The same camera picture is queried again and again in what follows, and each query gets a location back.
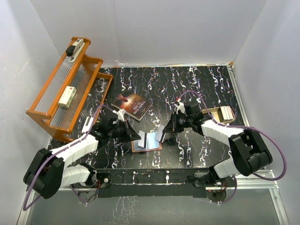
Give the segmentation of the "small white green box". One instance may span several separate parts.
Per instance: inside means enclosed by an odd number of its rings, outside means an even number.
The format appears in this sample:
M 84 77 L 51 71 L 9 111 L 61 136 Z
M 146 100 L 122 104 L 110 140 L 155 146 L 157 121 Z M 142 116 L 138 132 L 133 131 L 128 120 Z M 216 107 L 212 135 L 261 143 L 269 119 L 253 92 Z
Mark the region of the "small white green box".
M 75 94 L 76 88 L 73 86 L 67 86 L 58 101 L 58 106 L 69 108 Z

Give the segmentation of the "beige oval tray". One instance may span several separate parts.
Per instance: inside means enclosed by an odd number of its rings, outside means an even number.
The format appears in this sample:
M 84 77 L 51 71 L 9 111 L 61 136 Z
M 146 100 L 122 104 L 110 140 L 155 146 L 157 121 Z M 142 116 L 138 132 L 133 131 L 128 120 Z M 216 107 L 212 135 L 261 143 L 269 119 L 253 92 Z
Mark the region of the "beige oval tray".
M 223 123 L 223 122 L 220 121 L 219 116 L 218 116 L 218 111 L 219 111 L 219 109 L 220 109 L 220 107 L 209 108 L 209 112 L 212 114 L 213 118 L 214 118 L 217 122 Z

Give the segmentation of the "stack of credit cards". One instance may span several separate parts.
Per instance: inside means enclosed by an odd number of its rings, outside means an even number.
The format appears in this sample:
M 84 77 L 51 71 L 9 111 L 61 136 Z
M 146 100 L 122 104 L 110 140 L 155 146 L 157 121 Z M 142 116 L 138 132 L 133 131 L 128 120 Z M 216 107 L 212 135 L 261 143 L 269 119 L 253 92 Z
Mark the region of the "stack of credit cards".
M 221 122 L 231 122 L 235 116 L 230 106 L 221 106 L 218 111 L 218 116 Z

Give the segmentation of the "orange wooden shelf rack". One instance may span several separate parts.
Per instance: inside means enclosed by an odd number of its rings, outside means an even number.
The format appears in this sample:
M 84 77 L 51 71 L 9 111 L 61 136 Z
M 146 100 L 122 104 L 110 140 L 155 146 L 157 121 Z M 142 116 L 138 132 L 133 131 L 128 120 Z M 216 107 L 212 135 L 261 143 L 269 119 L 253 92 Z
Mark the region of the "orange wooden shelf rack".
M 98 79 L 104 81 L 104 90 L 99 100 L 102 104 L 113 81 L 113 75 L 100 72 L 103 60 L 86 54 L 90 44 L 91 41 L 86 37 L 72 37 L 26 112 L 57 141 L 71 142 L 79 134 L 76 126 L 94 82 Z

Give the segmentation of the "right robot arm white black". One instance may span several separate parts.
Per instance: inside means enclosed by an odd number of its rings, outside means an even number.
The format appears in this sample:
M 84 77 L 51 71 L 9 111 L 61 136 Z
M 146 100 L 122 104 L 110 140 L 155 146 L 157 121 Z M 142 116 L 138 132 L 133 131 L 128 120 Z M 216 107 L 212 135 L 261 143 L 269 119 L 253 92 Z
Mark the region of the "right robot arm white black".
M 209 168 L 201 178 L 207 184 L 220 186 L 225 179 L 233 175 L 249 176 L 273 162 L 272 155 L 257 131 L 219 125 L 211 116 L 205 116 L 200 110 L 187 105 L 184 111 L 178 109 L 172 113 L 162 133 L 181 133 L 185 128 L 227 145 L 232 157 Z

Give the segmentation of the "dark paperback book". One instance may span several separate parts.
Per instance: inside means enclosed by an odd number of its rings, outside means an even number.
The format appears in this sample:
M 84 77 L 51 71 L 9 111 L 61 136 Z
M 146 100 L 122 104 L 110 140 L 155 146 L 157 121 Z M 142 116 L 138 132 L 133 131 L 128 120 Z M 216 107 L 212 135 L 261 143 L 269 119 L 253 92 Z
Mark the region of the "dark paperback book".
M 152 103 L 128 90 L 122 91 L 111 103 L 118 110 L 124 109 L 126 114 L 137 121 L 141 121 Z

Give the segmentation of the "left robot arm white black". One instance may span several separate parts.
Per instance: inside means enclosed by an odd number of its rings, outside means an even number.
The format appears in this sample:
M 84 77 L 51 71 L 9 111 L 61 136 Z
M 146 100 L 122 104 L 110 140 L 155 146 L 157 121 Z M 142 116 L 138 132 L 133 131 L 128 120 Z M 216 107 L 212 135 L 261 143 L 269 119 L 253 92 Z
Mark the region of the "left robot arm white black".
M 93 153 L 108 144 L 110 139 L 123 143 L 140 140 L 120 112 L 113 111 L 109 117 L 88 126 L 78 139 L 53 150 L 40 149 L 33 158 L 23 182 L 44 199 L 52 197 L 61 187 L 81 183 L 92 187 L 97 181 L 97 171 L 85 163 L 72 166 L 81 157 Z

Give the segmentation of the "black white stapler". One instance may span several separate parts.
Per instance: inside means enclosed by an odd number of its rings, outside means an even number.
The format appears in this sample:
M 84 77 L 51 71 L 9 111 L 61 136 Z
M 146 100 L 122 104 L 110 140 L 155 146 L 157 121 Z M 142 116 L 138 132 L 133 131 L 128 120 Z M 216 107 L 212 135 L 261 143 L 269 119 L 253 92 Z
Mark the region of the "black white stapler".
M 82 38 L 78 38 L 72 45 L 70 45 L 66 50 L 66 56 L 68 57 L 68 62 L 74 62 L 85 43 Z

